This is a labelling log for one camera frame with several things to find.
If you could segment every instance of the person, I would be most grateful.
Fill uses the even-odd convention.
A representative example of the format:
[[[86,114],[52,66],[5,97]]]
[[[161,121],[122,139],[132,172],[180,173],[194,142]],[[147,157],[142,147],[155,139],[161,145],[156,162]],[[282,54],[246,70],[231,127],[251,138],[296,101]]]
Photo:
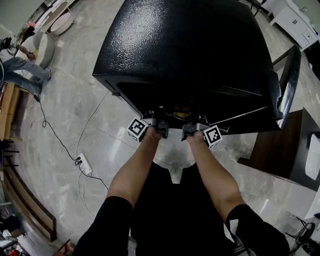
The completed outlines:
[[[49,68],[44,70],[42,67],[33,63],[35,60],[35,54],[33,52],[29,52],[24,46],[18,44],[16,49],[26,54],[28,60],[13,56],[8,49],[2,49],[0,51],[0,61],[2,62],[4,69],[4,81],[8,83],[15,83],[19,87],[39,96],[42,91],[42,82],[44,80],[48,81],[51,79],[51,70]],[[31,81],[14,72],[18,70],[26,70],[30,72],[32,75],[37,77],[39,81]]]
[[[203,133],[187,137],[195,164],[183,169],[180,184],[172,184],[169,171],[153,162],[160,139],[154,127],[147,129],[114,176],[74,256],[127,255],[129,230],[137,256],[289,255],[285,236],[246,205]]]

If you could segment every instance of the white cable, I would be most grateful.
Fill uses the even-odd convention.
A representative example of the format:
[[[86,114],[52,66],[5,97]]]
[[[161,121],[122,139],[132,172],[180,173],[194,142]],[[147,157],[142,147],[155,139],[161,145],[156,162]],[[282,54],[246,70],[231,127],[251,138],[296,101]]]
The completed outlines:
[[[105,99],[105,97],[107,96],[108,93],[109,93],[109,91],[103,96],[102,100],[100,101],[100,103],[98,104],[98,106],[96,106],[95,110],[94,110],[94,111],[92,112],[92,114],[89,116],[88,120],[86,121],[86,123],[85,123],[85,125],[84,125],[84,127],[83,127],[83,130],[82,130],[82,132],[81,132],[81,134],[80,134],[80,137],[79,137],[79,139],[78,139],[78,143],[76,144],[76,148],[75,148],[75,157],[76,157],[76,158],[78,157],[78,146],[79,146],[79,142],[80,142],[80,139],[81,139],[82,135],[84,134],[84,131],[85,131],[86,127],[87,127],[87,124],[88,124],[90,118],[91,118],[91,117],[94,115],[94,113],[97,111],[97,109],[99,108],[100,104],[101,104],[102,101]]]
[[[87,179],[90,179],[89,177],[88,177],[87,179],[85,179],[85,180],[83,181],[83,184],[82,184],[82,185],[83,185],[83,189],[82,189],[83,200],[82,200],[82,198],[81,198],[81,196],[80,196],[79,178],[80,178],[81,174],[82,174],[82,172],[79,173],[78,181],[77,181],[77,183],[78,183],[78,195],[79,195],[79,198],[80,198],[83,206],[84,206],[84,207],[86,208],[86,210],[95,218],[96,216],[87,208],[87,206],[86,206],[86,201],[85,201],[85,197],[84,197],[84,196],[85,196],[85,192],[84,192],[84,190],[85,190],[85,181],[86,181]]]

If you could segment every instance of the hand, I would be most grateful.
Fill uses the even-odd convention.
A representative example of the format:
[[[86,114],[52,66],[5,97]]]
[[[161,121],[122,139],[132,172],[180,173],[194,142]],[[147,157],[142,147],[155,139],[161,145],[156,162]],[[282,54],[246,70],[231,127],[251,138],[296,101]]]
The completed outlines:
[[[30,61],[33,61],[35,59],[35,54],[33,52],[29,52],[26,56]]]
[[[205,142],[204,134],[198,130],[195,131],[194,135],[187,136],[186,140],[188,141],[189,144],[197,144],[197,143]]]
[[[162,138],[162,134],[157,132],[156,128],[154,128],[153,126],[149,126],[146,129],[145,137],[150,137],[159,142]]]

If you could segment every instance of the forearm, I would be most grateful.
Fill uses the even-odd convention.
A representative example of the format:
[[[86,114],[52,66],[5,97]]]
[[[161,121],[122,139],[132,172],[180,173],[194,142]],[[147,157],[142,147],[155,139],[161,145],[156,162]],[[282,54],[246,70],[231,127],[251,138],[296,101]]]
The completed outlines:
[[[114,176],[107,197],[118,196],[127,199],[133,207],[149,174],[159,140],[146,136],[136,152]]]
[[[26,47],[22,46],[21,44],[18,44],[18,45],[16,46],[16,48],[17,48],[18,50],[20,50],[20,51],[21,51],[22,53],[24,53],[24,54],[28,54],[28,53],[29,53],[28,49],[27,49]]]
[[[203,184],[218,213],[226,221],[235,206],[244,204],[238,184],[216,160],[204,141],[190,142],[190,147]]]

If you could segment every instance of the marble floor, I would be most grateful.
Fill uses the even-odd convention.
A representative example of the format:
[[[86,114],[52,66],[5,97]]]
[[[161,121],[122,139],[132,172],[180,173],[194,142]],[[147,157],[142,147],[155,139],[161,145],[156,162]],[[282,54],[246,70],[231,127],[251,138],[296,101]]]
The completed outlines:
[[[79,136],[97,105],[101,105],[89,120],[79,142],[78,154],[84,153],[93,168],[93,175],[108,186],[118,169],[135,152],[136,144],[126,135],[126,127],[135,116],[128,104],[103,87],[92,76],[100,47],[123,0],[79,0],[72,8],[77,23],[56,40],[51,62],[52,79],[44,85],[41,102],[46,119],[76,156]],[[269,18],[258,13],[272,60],[293,42]],[[320,125],[320,81],[308,67],[302,54],[299,83],[291,111],[306,108]],[[58,237],[76,243],[93,222],[78,195],[79,169],[68,157],[50,128],[42,127],[40,105],[31,96],[22,103],[20,150],[15,161],[19,174],[41,203],[56,217]],[[295,233],[300,224],[283,208],[291,183],[237,163],[239,157],[250,155],[257,134],[224,136],[212,150],[219,162],[236,179],[244,200],[266,222],[281,232]],[[172,129],[167,140],[161,140],[154,161],[170,170],[178,183],[182,168],[194,163],[181,131]],[[84,177],[80,177],[82,194]],[[98,180],[85,182],[87,208],[95,215],[106,197],[106,189]]]

